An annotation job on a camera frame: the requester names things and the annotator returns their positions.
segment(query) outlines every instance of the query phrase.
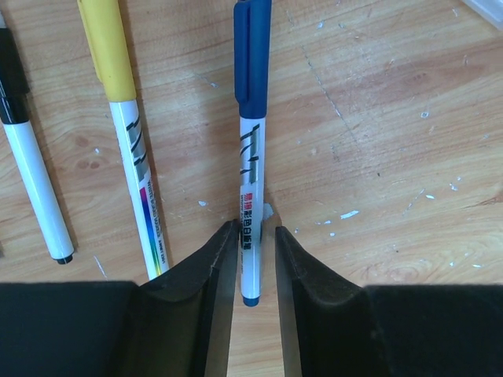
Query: yellow marker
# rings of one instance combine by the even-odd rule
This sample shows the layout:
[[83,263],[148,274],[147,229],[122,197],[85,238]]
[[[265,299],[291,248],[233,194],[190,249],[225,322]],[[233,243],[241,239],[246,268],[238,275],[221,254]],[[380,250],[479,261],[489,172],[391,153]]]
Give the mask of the yellow marker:
[[169,266],[119,3],[118,0],[78,2],[97,77],[103,82],[110,102],[141,248],[152,280],[165,273]]
[[97,77],[110,102],[136,99],[117,0],[78,0]]

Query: transparent plastic object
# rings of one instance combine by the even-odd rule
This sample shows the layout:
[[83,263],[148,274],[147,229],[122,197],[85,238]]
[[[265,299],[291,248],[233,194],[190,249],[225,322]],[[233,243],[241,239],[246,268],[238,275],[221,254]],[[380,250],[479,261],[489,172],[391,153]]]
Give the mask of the transparent plastic object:
[[499,30],[503,30],[503,0],[463,0],[463,2]]

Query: white pen barrel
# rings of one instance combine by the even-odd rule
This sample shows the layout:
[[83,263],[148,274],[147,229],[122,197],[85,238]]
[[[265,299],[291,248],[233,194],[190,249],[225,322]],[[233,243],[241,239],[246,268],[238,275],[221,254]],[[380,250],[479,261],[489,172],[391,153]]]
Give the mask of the white pen barrel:
[[57,204],[31,123],[5,124],[4,129],[50,256],[61,264],[70,262],[68,257],[74,251],[72,240]]
[[127,187],[133,204],[147,273],[149,279],[152,280],[165,273],[169,266],[145,137],[141,130],[138,104],[135,100],[110,102],[110,109],[116,126],[117,140],[123,158]]
[[266,120],[240,119],[241,294],[244,304],[260,298]]

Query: wooden surface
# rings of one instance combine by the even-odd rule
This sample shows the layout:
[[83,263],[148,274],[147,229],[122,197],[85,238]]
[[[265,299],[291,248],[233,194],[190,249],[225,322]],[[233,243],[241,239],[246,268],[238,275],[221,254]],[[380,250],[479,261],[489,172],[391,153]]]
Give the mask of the wooden surface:
[[[98,260],[110,280],[144,283],[76,1],[1,6],[78,252],[50,259],[1,133],[0,280],[102,280]],[[172,263],[238,216],[232,9],[121,1]],[[503,282],[501,36],[458,0],[274,3],[267,191],[309,252],[356,284]],[[283,374],[270,241],[260,306],[237,295],[232,376]]]

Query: blue marker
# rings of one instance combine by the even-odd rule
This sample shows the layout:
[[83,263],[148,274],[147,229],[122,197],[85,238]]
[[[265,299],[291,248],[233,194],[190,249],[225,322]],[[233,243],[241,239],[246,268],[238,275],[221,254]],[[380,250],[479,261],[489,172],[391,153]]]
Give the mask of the blue marker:
[[234,85],[240,115],[241,294],[246,306],[260,300],[267,82],[272,0],[234,6]]

